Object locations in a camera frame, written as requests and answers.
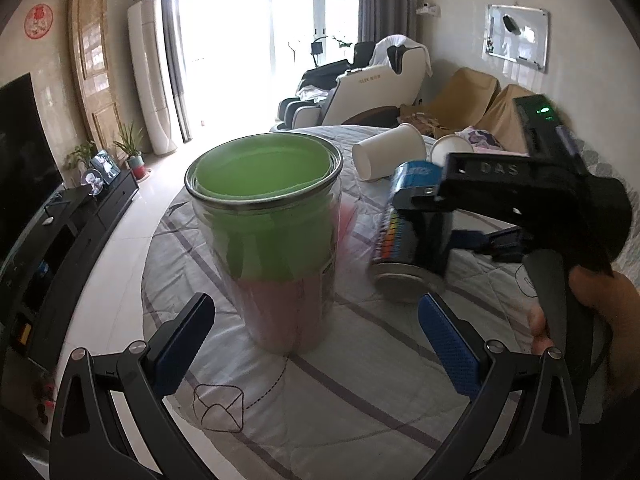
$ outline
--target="white standing air conditioner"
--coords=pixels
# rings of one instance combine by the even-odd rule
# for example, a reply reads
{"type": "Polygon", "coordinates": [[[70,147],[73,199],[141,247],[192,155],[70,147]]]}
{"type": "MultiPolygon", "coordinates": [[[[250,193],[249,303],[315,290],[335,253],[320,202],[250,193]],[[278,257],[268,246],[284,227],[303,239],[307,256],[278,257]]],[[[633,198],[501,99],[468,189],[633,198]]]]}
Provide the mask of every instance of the white standing air conditioner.
{"type": "Polygon", "coordinates": [[[164,49],[161,2],[142,0],[129,7],[128,15],[133,72],[146,130],[154,153],[166,155],[181,140],[164,49]]]}

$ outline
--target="plant pot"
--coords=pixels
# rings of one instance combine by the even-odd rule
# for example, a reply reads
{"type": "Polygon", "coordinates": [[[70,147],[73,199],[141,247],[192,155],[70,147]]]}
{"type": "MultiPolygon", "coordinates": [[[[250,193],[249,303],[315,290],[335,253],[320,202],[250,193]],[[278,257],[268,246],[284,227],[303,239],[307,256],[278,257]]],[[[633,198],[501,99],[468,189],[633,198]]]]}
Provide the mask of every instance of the plant pot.
{"type": "Polygon", "coordinates": [[[136,180],[140,180],[145,176],[145,161],[142,160],[142,155],[130,156],[127,159],[127,165],[129,169],[133,172],[133,176],[136,177],[136,180]]]}

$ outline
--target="human hand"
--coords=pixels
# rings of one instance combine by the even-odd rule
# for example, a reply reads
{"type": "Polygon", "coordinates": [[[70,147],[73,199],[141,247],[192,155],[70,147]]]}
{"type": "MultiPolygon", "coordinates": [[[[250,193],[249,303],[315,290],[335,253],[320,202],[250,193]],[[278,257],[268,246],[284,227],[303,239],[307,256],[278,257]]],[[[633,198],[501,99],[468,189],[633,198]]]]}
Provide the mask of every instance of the human hand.
{"type": "MultiPolygon", "coordinates": [[[[574,267],[569,273],[569,287],[581,304],[595,310],[611,326],[609,396],[616,399],[640,388],[640,294],[626,276],[613,274],[611,277],[574,267]]],[[[540,306],[529,312],[529,328],[533,354],[540,355],[554,345],[540,306]]]]}

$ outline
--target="black television screen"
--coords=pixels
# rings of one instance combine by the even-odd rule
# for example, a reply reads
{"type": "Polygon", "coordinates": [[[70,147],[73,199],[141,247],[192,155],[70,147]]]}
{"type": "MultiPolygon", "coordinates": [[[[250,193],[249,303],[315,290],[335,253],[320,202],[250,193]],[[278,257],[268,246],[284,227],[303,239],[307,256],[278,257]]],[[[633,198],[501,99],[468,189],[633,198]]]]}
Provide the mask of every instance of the black television screen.
{"type": "Polygon", "coordinates": [[[0,262],[60,183],[25,74],[0,88],[0,262]]]}

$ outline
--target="screw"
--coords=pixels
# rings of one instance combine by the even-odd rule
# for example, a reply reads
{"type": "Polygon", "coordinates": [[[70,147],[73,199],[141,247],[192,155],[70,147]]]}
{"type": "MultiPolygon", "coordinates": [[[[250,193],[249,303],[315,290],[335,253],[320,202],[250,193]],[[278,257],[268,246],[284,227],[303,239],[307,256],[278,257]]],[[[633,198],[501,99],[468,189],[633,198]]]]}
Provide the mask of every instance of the screw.
{"type": "Polygon", "coordinates": [[[79,361],[86,355],[86,350],[84,348],[76,348],[73,352],[71,352],[71,358],[74,361],[79,361]]]}
{"type": "Polygon", "coordinates": [[[549,348],[547,352],[549,353],[549,357],[551,357],[552,359],[562,359],[562,351],[555,346],[549,348]]]}
{"type": "Polygon", "coordinates": [[[502,352],[504,352],[504,345],[500,341],[496,341],[495,339],[487,341],[486,347],[492,354],[501,354],[502,352]]]}
{"type": "Polygon", "coordinates": [[[146,348],[146,343],[144,341],[134,341],[129,345],[129,352],[132,354],[141,354],[146,348]]]}

